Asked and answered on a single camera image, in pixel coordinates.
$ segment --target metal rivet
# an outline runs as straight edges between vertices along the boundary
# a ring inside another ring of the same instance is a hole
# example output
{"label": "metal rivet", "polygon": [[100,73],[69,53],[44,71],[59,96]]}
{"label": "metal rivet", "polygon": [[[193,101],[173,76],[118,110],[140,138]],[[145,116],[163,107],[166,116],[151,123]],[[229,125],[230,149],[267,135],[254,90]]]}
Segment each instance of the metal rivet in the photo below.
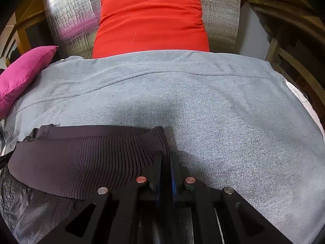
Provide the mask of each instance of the metal rivet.
{"label": "metal rivet", "polygon": [[196,179],[193,178],[193,177],[187,177],[185,179],[185,182],[189,183],[189,184],[192,184],[192,183],[195,183]]}
{"label": "metal rivet", "polygon": [[147,181],[147,178],[144,177],[144,176],[139,176],[137,179],[136,179],[137,183],[144,183]]}
{"label": "metal rivet", "polygon": [[225,187],[224,191],[225,191],[225,193],[226,193],[227,195],[231,195],[231,194],[234,193],[235,190],[234,190],[234,188],[232,188],[232,187],[230,187],[230,186],[227,186],[227,187]]}
{"label": "metal rivet", "polygon": [[100,195],[107,194],[108,189],[106,187],[100,187],[97,191]]}

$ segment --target black bracket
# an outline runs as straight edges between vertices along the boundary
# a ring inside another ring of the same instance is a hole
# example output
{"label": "black bracket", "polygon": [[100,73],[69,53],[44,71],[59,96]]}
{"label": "black bracket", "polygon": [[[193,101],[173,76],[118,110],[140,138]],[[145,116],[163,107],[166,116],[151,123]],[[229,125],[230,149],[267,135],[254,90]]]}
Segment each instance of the black bracket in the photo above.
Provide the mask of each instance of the black bracket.
{"label": "black bracket", "polygon": [[[100,188],[39,244],[135,244],[139,205],[159,207],[165,199],[160,192],[161,159],[158,152],[154,163],[125,187]],[[233,188],[214,189],[191,177],[175,153],[170,167],[172,206],[174,211],[191,208],[196,244],[292,244]],[[178,244],[177,237],[171,243]]]}

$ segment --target pink pillow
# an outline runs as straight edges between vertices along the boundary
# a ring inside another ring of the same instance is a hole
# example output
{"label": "pink pillow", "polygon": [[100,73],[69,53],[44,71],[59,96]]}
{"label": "pink pillow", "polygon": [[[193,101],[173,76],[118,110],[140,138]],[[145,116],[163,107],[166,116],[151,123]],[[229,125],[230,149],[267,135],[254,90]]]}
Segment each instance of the pink pillow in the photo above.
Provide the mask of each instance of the pink pillow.
{"label": "pink pillow", "polygon": [[56,46],[33,48],[0,75],[0,120],[6,117],[17,97],[51,62]]}

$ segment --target white wall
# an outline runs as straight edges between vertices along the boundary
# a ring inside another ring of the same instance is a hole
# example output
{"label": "white wall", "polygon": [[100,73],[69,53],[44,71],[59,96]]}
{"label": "white wall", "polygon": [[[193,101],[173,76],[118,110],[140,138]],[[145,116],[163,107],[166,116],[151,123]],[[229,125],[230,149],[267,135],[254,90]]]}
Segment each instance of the white wall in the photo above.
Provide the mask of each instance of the white wall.
{"label": "white wall", "polygon": [[[2,49],[3,49],[3,46],[2,46],[2,44],[0,42],[0,50],[2,50]],[[5,65],[4,57],[3,58],[0,58],[0,69],[6,69],[6,68],[7,68],[7,66]]]}
{"label": "white wall", "polygon": [[249,3],[240,9],[239,27],[235,44],[235,54],[265,59],[269,46],[269,35],[261,23],[262,15],[257,15]]}

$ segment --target silver insulation foil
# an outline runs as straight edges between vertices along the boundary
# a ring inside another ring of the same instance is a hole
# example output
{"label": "silver insulation foil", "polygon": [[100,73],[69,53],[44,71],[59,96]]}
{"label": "silver insulation foil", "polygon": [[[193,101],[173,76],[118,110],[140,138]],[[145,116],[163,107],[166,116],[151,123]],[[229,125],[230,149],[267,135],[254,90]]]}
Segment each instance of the silver insulation foil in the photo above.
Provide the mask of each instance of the silver insulation foil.
{"label": "silver insulation foil", "polygon": [[[210,50],[234,48],[240,0],[201,0]],[[45,0],[48,23],[62,57],[91,58],[100,21],[100,0]]]}

